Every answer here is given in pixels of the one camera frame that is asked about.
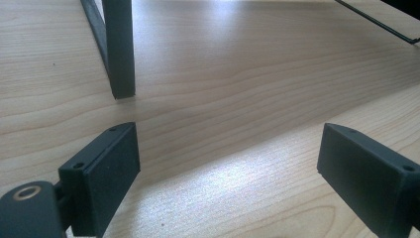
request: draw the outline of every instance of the wooden table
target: wooden table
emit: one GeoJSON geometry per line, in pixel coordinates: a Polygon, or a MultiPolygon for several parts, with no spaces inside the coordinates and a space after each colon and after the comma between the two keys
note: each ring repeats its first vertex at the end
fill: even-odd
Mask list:
{"type": "Polygon", "coordinates": [[[115,101],[78,0],[0,1],[0,195],[56,182],[100,132],[136,121],[142,172],[106,237],[374,237],[317,173],[322,128],[420,163],[418,47],[334,2],[133,9],[137,95],[115,101]]]}

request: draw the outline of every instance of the black metal frame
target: black metal frame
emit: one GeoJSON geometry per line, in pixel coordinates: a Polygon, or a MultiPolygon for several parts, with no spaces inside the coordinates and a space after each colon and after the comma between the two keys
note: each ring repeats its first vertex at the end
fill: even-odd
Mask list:
{"type": "Polygon", "coordinates": [[[94,0],[80,0],[108,72],[116,99],[136,94],[131,0],[102,0],[105,22],[94,0]]]}
{"type": "MultiPolygon", "coordinates": [[[[374,24],[376,24],[377,26],[379,26],[379,27],[381,27],[381,28],[385,29],[387,32],[391,33],[391,34],[392,34],[392,35],[394,35],[395,37],[397,37],[397,38],[399,38],[399,39],[403,40],[404,42],[406,42],[406,43],[408,43],[408,44],[414,45],[414,44],[416,44],[416,43],[419,43],[419,42],[420,42],[420,38],[418,38],[418,39],[411,39],[411,38],[408,38],[408,37],[404,36],[403,34],[401,34],[401,33],[397,32],[397,31],[395,31],[394,29],[392,29],[392,28],[388,27],[387,25],[385,25],[385,24],[383,24],[383,23],[379,22],[377,19],[375,19],[375,18],[371,17],[370,15],[368,15],[368,14],[366,14],[366,13],[362,12],[361,10],[359,10],[359,9],[357,9],[357,8],[355,8],[355,7],[353,7],[352,5],[350,5],[350,4],[348,4],[348,3],[346,3],[346,2],[344,2],[344,1],[342,1],[342,0],[336,0],[336,2],[338,2],[338,3],[340,3],[341,5],[343,5],[343,6],[347,7],[347,8],[349,8],[350,10],[352,10],[353,12],[355,12],[355,13],[357,13],[357,14],[361,15],[362,17],[364,17],[364,18],[368,19],[368,20],[369,20],[369,21],[371,21],[372,23],[374,23],[374,24]]],[[[395,7],[395,8],[398,8],[397,6],[399,6],[399,5],[394,5],[394,4],[393,4],[393,1],[390,1],[390,0],[383,1],[383,2],[386,2],[387,4],[389,4],[389,5],[391,5],[392,7],[395,7]]],[[[405,8],[405,5],[403,5],[402,7],[401,7],[401,6],[399,6],[399,8],[398,8],[398,9],[399,9],[399,10],[401,10],[401,11],[403,11],[403,12],[405,12],[405,13],[407,13],[407,14],[409,14],[410,16],[413,16],[413,17],[415,17],[415,18],[419,19],[420,12],[414,11],[414,13],[412,13],[412,12],[411,12],[411,10],[410,10],[409,12],[407,12],[408,10],[405,8]]]]}

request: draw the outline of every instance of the black metal leg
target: black metal leg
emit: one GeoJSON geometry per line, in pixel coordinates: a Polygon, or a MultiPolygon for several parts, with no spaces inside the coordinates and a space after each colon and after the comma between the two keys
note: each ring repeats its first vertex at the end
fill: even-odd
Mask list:
{"type": "Polygon", "coordinates": [[[81,0],[116,99],[136,94],[131,0],[102,0],[105,23],[94,0],[81,0]]]}

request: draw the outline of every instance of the screw hole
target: screw hole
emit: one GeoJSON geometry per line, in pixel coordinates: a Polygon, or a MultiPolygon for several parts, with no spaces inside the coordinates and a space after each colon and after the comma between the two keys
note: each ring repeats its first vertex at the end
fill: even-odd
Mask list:
{"type": "Polygon", "coordinates": [[[403,166],[402,168],[405,169],[405,170],[407,170],[407,171],[409,171],[409,172],[413,172],[414,171],[414,168],[412,168],[410,166],[403,166]]]}
{"type": "Polygon", "coordinates": [[[37,195],[40,191],[41,187],[38,185],[27,186],[15,192],[13,199],[17,201],[26,200],[37,195]]]}
{"type": "Polygon", "coordinates": [[[80,169],[84,166],[84,163],[77,163],[73,166],[74,169],[80,169]]]}

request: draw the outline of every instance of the black plastic bracket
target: black plastic bracket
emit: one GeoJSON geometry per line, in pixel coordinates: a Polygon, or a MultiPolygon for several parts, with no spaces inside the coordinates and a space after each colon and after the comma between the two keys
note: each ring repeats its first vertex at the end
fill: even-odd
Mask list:
{"type": "MultiPolygon", "coordinates": [[[[418,0],[414,0],[414,1],[413,0],[399,1],[399,2],[405,2],[407,5],[405,5],[404,3],[403,4],[395,4],[395,1],[394,0],[381,0],[381,1],[386,2],[387,4],[391,5],[392,7],[398,8],[399,10],[401,10],[401,11],[403,11],[403,12],[405,12],[405,13],[407,13],[407,14],[409,14],[409,15],[417,18],[417,19],[419,19],[419,17],[420,17],[420,11],[418,11],[418,10],[420,10],[419,7],[418,7],[419,6],[419,3],[413,3],[413,4],[416,4],[417,9],[409,9],[409,7],[407,6],[408,3],[411,3],[411,2],[414,2],[414,1],[418,1],[418,0]]],[[[381,23],[377,19],[371,17],[370,15],[362,12],[361,10],[353,7],[352,5],[346,3],[346,2],[344,2],[342,0],[336,0],[336,2],[338,2],[341,5],[347,7],[348,9],[350,9],[353,12],[359,14],[360,16],[366,18],[370,22],[372,22],[372,23],[376,24],[377,26],[383,28],[384,30],[386,30],[390,34],[394,35],[395,37],[401,39],[402,41],[404,41],[404,42],[406,42],[406,43],[408,43],[410,45],[414,45],[414,44],[420,42],[420,38],[418,38],[418,39],[408,38],[408,37],[404,36],[403,34],[395,31],[394,29],[388,27],[387,25],[381,23]]]]}
{"type": "Polygon", "coordinates": [[[0,237],[102,237],[140,172],[135,123],[110,128],[58,169],[60,181],[33,181],[0,199],[0,237]]]}
{"type": "Polygon", "coordinates": [[[420,228],[420,166],[351,128],[325,124],[318,171],[379,237],[420,228]]]}
{"type": "Polygon", "coordinates": [[[108,72],[116,99],[136,94],[131,0],[102,0],[105,22],[95,0],[80,0],[108,72]]]}

